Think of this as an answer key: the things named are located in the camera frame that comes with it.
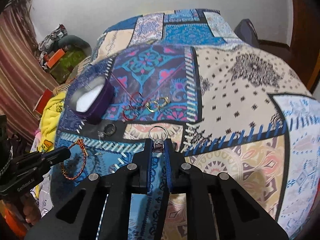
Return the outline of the left hand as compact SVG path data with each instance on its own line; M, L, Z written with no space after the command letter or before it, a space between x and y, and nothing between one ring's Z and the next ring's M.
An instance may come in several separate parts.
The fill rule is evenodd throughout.
M41 219L41 213L33 195L25 194L22 203L26 222L35 225Z

